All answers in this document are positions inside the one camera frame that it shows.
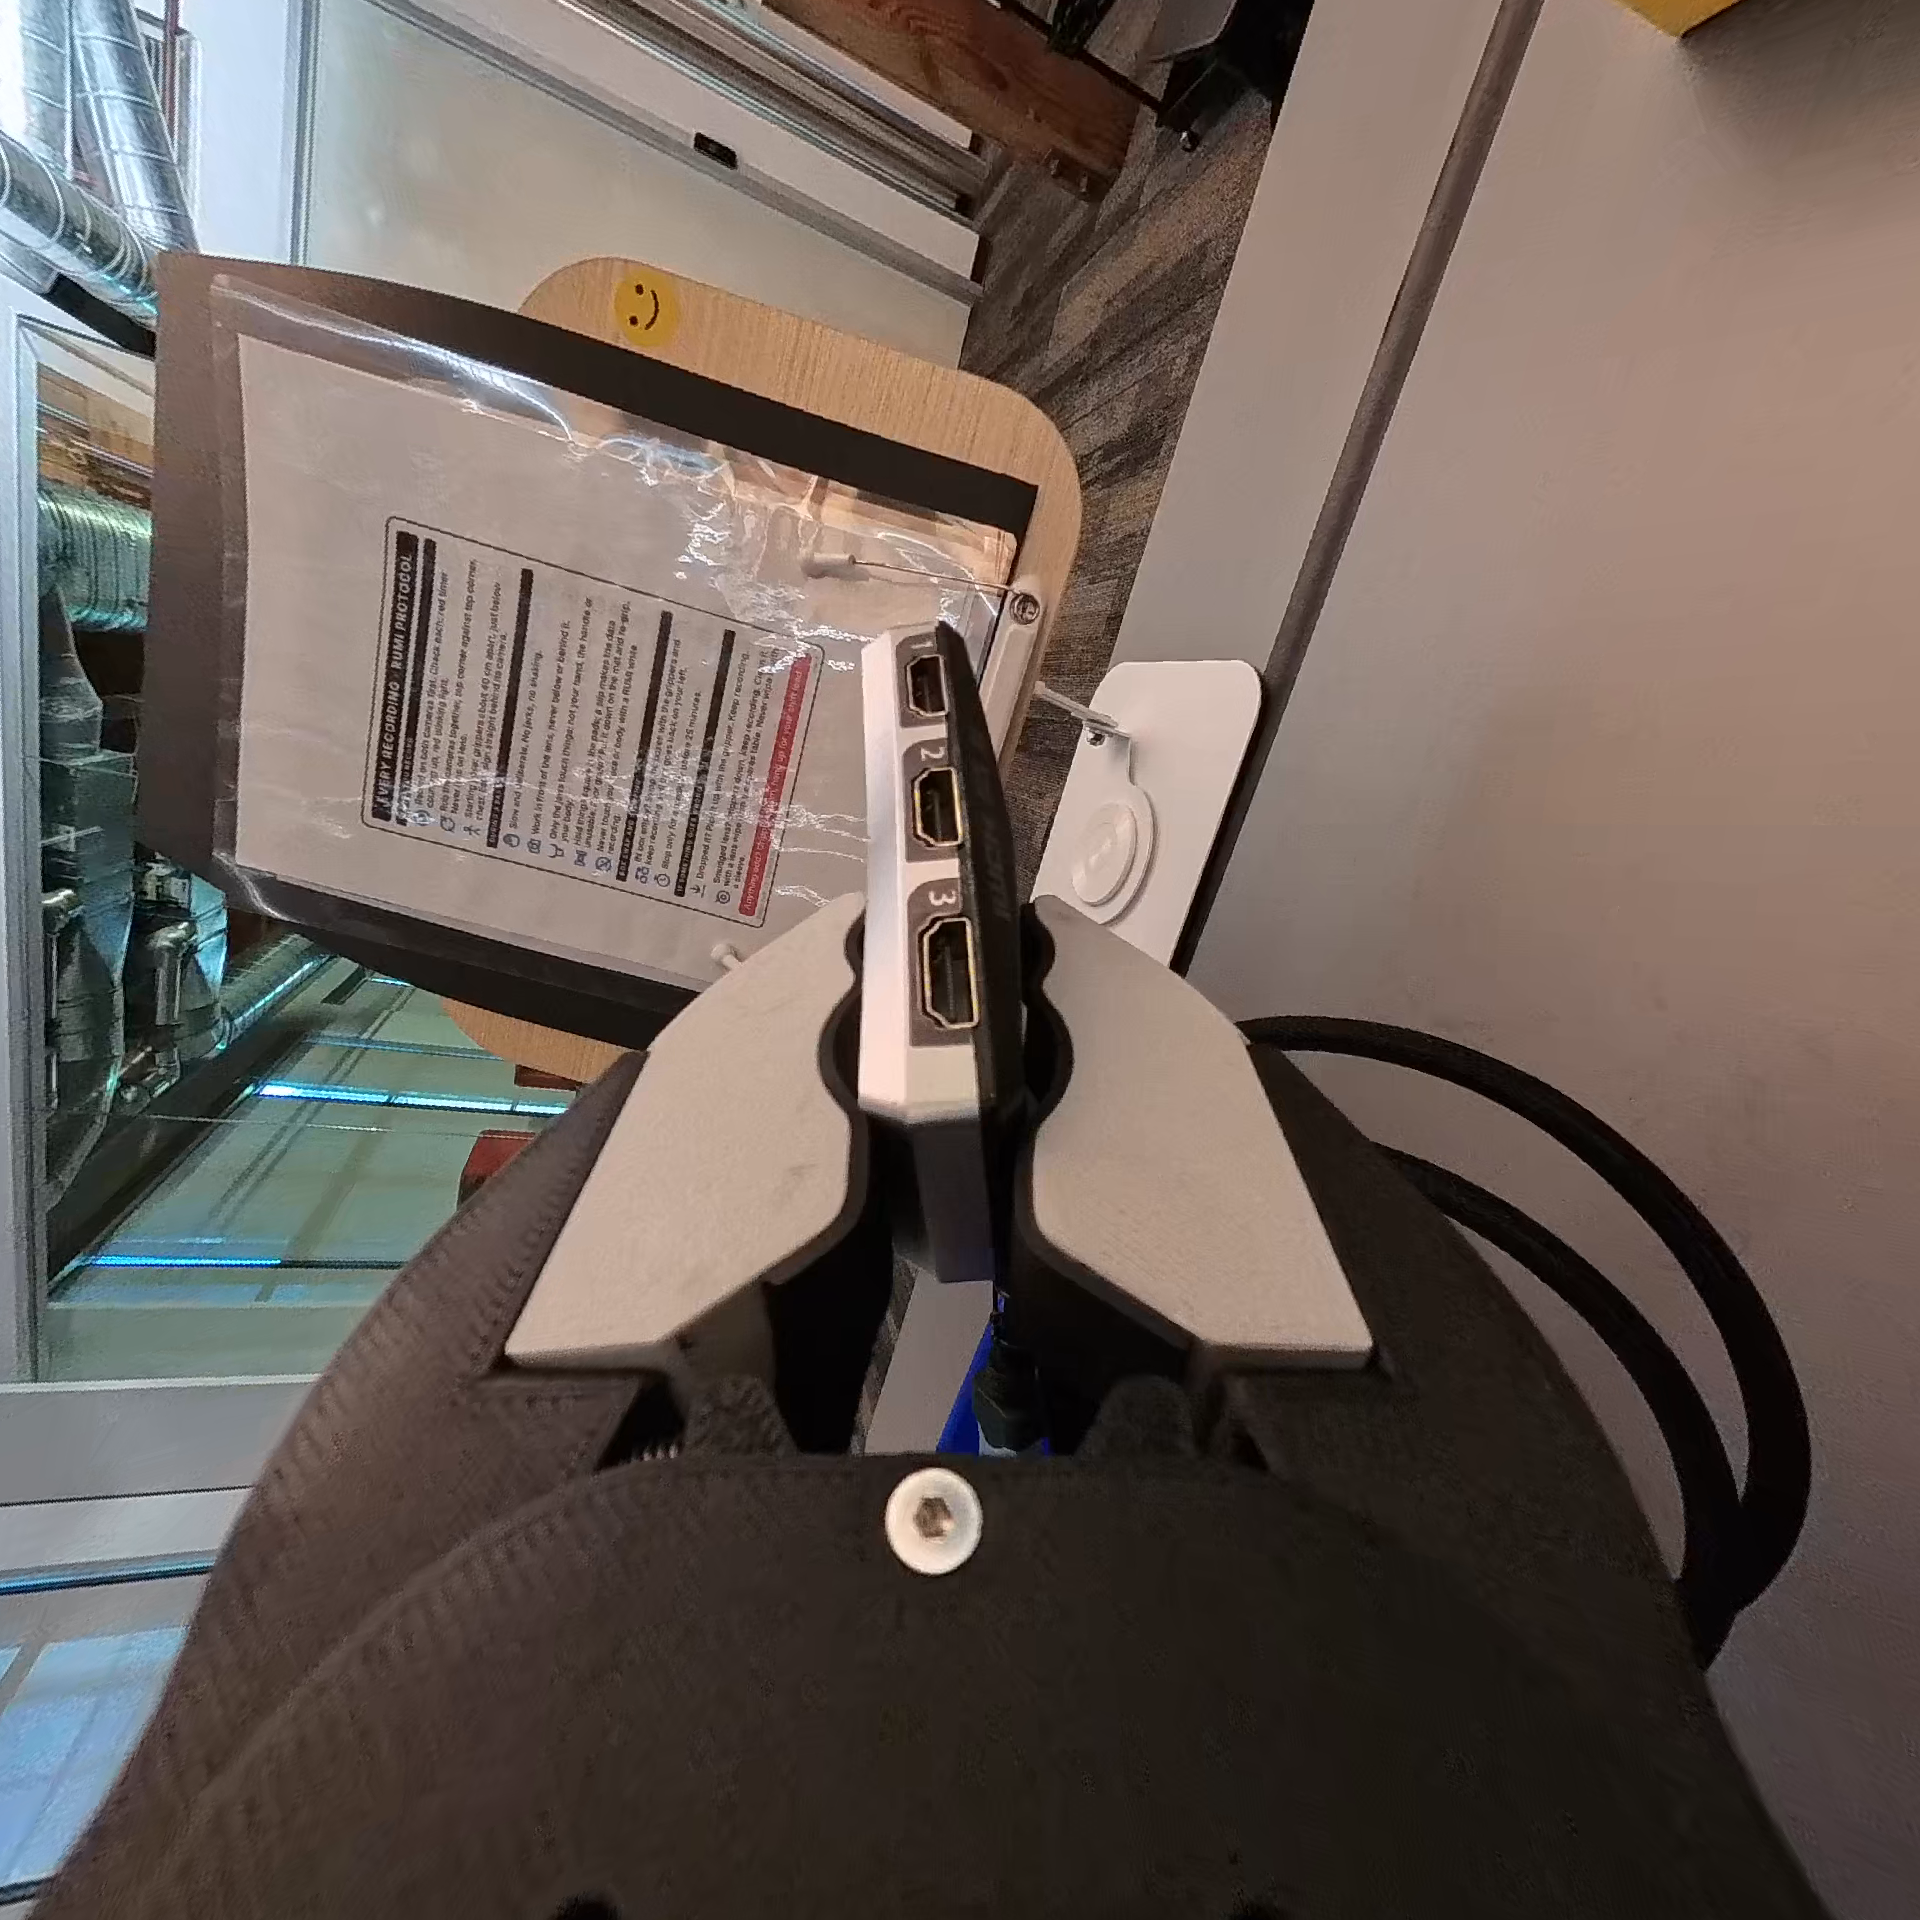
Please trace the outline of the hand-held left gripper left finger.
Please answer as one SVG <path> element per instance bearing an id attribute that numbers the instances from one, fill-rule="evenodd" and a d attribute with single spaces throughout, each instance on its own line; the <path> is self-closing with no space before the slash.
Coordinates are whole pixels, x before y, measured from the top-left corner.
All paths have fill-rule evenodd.
<path id="1" fill-rule="evenodd" d="M 546 1374 L 682 1405 L 760 1381 L 788 1427 L 853 1427 L 877 1343 L 873 1141 L 853 1093 L 858 928 L 832 901 L 648 1051 L 508 1338 Z"/>

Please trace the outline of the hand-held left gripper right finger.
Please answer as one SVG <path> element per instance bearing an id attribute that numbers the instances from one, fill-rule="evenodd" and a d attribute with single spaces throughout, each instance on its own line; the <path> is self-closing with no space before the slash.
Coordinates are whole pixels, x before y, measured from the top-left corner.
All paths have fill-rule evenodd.
<path id="1" fill-rule="evenodd" d="M 1012 1335 L 1069 1381 L 1364 1370 L 1376 1339 L 1242 1033 L 1067 903 L 1032 914 L 1054 1057 L 1015 1192 Z"/>

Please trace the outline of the silver hdmi switch box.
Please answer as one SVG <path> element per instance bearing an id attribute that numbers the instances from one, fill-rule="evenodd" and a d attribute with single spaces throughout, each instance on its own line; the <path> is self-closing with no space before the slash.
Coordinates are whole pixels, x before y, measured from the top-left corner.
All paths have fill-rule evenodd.
<path id="1" fill-rule="evenodd" d="M 906 1258 L 1001 1289 L 1031 1097 L 1013 833 L 973 660 L 947 621 L 862 654 L 867 865 L 854 1091 Z"/>

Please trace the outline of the blue plastic bin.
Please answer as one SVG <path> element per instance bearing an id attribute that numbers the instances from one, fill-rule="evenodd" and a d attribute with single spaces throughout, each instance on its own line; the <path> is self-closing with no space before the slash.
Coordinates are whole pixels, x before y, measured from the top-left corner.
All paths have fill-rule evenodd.
<path id="1" fill-rule="evenodd" d="M 987 1370 L 994 1350 L 994 1325 L 987 1320 L 980 1334 L 980 1339 L 973 1349 L 973 1357 L 967 1366 L 967 1372 L 953 1394 L 953 1399 L 947 1408 L 944 1423 L 941 1427 L 939 1441 L 935 1445 L 936 1456 L 980 1456 L 981 1453 L 981 1429 L 980 1415 L 974 1408 L 974 1384 L 980 1376 Z"/>

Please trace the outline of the white plate with round button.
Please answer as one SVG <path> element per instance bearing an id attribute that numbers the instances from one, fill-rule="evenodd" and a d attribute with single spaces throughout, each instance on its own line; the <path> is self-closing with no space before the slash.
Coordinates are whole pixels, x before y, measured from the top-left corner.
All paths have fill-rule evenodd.
<path id="1" fill-rule="evenodd" d="M 1262 708 L 1244 660 L 1118 662 L 1091 704 L 1037 689 L 1077 725 L 1031 895 L 1172 964 Z"/>

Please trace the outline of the wooden shelf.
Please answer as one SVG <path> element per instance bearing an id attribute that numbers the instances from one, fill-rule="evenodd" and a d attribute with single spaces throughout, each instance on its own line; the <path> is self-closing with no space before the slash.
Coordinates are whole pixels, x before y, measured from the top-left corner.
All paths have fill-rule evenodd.
<path id="1" fill-rule="evenodd" d="M 1158 97 L 1085 46 L 1057 46 L 1024 4 L 769 3 L 768 10 L 1082 202 L 1113 188 L 1139 118 L 1159 111 Z"/>

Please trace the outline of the silver ventilation duct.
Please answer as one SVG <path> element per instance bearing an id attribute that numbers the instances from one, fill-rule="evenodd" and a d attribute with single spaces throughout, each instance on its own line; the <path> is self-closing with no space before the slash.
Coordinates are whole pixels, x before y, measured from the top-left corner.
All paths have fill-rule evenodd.
<path id="1" fill-rule="evenodd" d="M 112 338 L 157 331 L 157 259 L 196 254 L 170 120 L 178 8 L 3 6 L 5 276 Z"/>

